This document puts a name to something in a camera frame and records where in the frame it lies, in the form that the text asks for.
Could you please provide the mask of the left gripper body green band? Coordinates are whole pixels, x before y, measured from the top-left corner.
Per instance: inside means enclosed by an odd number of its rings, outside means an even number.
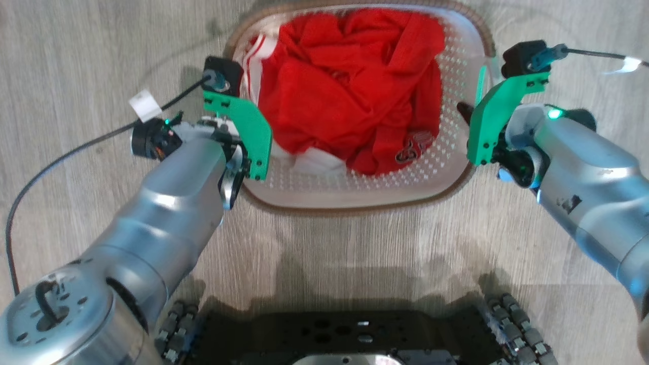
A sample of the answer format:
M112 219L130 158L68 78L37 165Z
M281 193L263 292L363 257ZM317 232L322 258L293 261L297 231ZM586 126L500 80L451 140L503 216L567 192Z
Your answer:
M204 91L204 108L223 122L214 127L211 139L220 143L226 155L226 170L220 180L224 209L230 210L245 179L266 180L273 132L253 102Z

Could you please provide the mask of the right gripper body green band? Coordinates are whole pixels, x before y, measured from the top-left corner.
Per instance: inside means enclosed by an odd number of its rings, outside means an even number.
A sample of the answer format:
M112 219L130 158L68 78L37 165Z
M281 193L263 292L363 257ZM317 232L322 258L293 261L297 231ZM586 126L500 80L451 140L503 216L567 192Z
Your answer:
M549 72L514 76L501 81L475 106L469 123L466 157L475 166L490 164L503 128L524 96L544 92Z

